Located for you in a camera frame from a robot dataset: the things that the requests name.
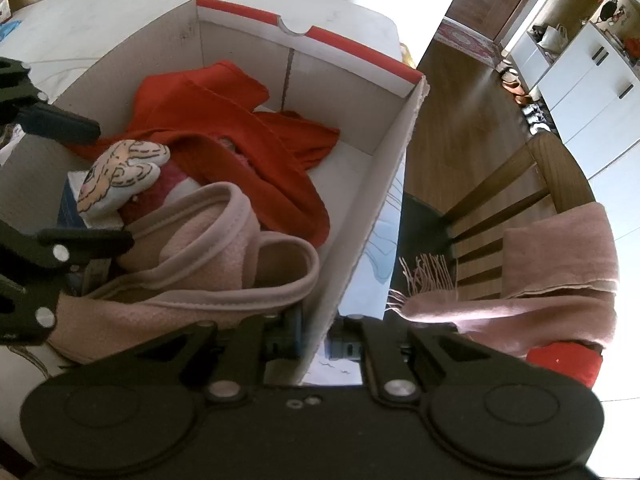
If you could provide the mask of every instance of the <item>metal screw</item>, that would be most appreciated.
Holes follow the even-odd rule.
[[[318,396],[312,395],[310,397],[307,397],[305,399],[305,402],[309,405],[309,406],[317,406],[318,404],[320,404],[322,402],[322,399]]]
[[[56,324],[56,315],[46,306],[41,306],[36,310],[36,321],[41,327],[51,328]]]
[[[55,244],[53,246],[53,256],[59,262],[66,262],[69,260],[69,249],[64,245]]]
[[[234,381],[216,381],[209,385],[209,393],[222,399],[235,397],[241,389],[240,384]]]
[[[287,408],[291,408],[292,410],[301,410],[305,407],[305,403],[298,399],[289,399],[285,402],[285,406]]]
[[[394,397],[409,397],[415,393],[415,384],[404,379],[393,379],[385,384],[385,391]]]

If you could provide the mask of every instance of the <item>blue cloth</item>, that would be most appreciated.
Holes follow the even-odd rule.
[[[0,25],[0,41],[4,40],[15,27],[20,25],[22,22],[20,20],[13,20],[12,22],[3,23]]]
[[[71,191],[69,180],[65,182],[65,189],[62,192],[62,199],[60,199],[58,227],[86,229],[82,217],[78,214],[78,204],[74,192]]]

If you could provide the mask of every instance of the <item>white cardboard box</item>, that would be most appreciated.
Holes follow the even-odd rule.
[[[304,303],[304,356],[271,370],[274,380],[299,382],[334,319],[428,85],[420,72],[322,28],[296,34],[270,12],[191,0],[124,40],[54,104],[97,120],[102,136],[112,136],[127,126],[146,76],[222,59],[269,89],[271,110],[340,128],[338,145],[309,172],[331,231],[319,249],[318,284]],[[55,225],[66,172],[85,166],[60,144],[26,136],[0,170],[0,219],[22,232]]]

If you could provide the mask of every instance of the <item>wooden chair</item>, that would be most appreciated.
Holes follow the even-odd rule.
[[[512,203],[466,228],[460,234],[455,236],[450,234],[455,224],[498,195],[534,166],[542,176],[543,189]],[[405,196],[402,200],[398,256],[403,256],[411,267],[415,257],[421,253],[444,254],[455,283],[456,263],[464,264],[501,252],[502,238],[485,243],[457,257],[454,254],[455,244],[503,224],[547,196],[551,196],[557,213],[595,201],[584,173],[564,144],[554,134],[541,132],[531,137],[503,165],[444,214],[417,202],[410,196]],[[501,276],[502,266],[495,266],[459,279],[458,286],[488,282]],[[406,291],[405,278],[398,262],[394,267],[391,288],[401,292]],[[497,292],[475,299],[489,300],[499,296]]]

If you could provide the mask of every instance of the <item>scarf fringe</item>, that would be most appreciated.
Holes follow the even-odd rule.
[[[404,258],[398,258],[398,261],[402,265],[402,273],[406,278],[409,295],[406,296],[399,290],[389,290],[386,302],[387,310],[400,312],[407,299],[417,294],[434,290],[456,290],[443,254],[423,253],[420,256],[416,256],[413,272],[409,269],[409,265]]]

